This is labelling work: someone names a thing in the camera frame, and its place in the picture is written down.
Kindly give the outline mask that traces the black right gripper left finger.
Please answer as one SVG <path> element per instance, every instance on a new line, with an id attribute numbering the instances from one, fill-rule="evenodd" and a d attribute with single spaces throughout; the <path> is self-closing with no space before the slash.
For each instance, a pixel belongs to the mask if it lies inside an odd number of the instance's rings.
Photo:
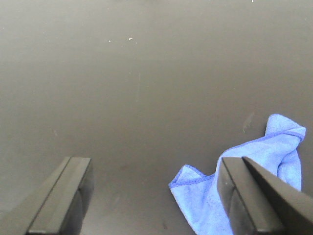
<path id="1" fill-rule="evenodd" d="M 94 191 L 91 158 L 66 157 L 0 221 L 2 235 L 78 235 Z"/>

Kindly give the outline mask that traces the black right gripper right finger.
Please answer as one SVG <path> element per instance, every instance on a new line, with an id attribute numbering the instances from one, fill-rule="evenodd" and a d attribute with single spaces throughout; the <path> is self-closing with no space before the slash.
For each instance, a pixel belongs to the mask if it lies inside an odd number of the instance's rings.
<path id="1" fill-rule="evenodd" d="M 223 157 L 218 193 L 235 235 L 311 235 L 313 199 L 248 157 Z"/>

